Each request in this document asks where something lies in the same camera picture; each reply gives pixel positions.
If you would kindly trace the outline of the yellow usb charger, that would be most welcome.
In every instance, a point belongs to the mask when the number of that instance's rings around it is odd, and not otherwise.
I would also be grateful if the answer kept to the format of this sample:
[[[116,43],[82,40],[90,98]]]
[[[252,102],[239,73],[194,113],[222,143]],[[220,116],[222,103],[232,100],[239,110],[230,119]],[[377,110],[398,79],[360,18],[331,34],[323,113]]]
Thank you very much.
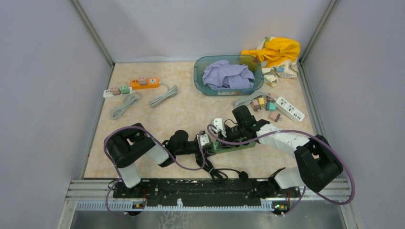
[[[264,107],[266,105],[266,100],[263,97],[257,98],[257,102],[261,107]]]

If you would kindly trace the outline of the light green usb charger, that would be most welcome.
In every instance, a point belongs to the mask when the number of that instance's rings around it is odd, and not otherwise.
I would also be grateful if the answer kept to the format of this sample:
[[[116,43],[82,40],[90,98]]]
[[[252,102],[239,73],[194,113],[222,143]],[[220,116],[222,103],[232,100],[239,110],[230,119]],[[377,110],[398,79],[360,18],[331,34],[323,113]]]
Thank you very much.
[[[212,150],[213,151],[218,151],[218,150],[220,150],[220,143],[219,142],[214,142],[213,143],[213,148],[212,148]]]

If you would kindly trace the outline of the teal usb charger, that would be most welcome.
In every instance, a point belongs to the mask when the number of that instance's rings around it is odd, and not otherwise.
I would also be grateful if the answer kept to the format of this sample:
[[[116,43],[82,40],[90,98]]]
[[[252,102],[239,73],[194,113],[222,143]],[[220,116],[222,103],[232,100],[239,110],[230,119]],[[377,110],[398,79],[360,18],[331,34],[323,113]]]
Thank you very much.
[[[270,112],[276,111],[276,105],[273,102],[267,102],[266,104],[266,110]]]

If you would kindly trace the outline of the green power strip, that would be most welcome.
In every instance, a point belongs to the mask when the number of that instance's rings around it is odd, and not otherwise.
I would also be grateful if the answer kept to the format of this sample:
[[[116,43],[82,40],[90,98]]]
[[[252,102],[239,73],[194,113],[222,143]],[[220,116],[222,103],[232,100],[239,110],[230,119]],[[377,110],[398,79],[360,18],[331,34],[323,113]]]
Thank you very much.
[[[209,149],[208,154],[209,155],[216,155],[216,154],[221,154],[221,153],[229,153],[237,150],[243,150],[243,149],[248,149],[248,148],[253,148],[256,146],[256,142],[250,142],[246,144],[241,144],[241,145],[230,145],[230,144],[225,144],[219,142],[220,145],[220,150],[218,151],[213,151],[212,148],[213,146]]]

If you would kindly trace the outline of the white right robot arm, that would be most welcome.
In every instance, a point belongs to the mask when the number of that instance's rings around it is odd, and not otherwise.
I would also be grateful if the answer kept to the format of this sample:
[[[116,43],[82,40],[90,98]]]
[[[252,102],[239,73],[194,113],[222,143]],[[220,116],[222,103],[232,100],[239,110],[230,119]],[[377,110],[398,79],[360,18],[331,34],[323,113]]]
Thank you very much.
[[[254,140],[287,153],[296,160],[296,167],[281,168],[269,177],[269,191],[273,196],[282,196],[290,187],[306,186],[320,192],[343,172],[341,162],[329,150],[323,136],[309,137],[295,130],[287,132],[267,120],[256,120],[246,106],[237,107],[232,113],[236,125],[225,126],[226,141],[242,140],[248,143]]]

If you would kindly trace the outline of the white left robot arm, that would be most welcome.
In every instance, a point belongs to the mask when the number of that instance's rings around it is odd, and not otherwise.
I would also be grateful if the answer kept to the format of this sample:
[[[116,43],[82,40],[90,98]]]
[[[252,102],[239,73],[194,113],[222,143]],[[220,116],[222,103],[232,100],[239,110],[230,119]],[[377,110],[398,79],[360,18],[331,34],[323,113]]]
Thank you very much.
[[[167,167],[179,163],[177,156],[194,154],[199,161],[197,170],[200,170],[208,163],[205,153],[212,148],[213,143],[204,131],[190,141],[186,131],[177,130],[169,140],[161,143],[141,123],[122,127],[104,140],[104,152],[125,185],[124,191],[133,198],[143,191],[136,166],[136,161],[142,156],[148,156],[160,167]]]

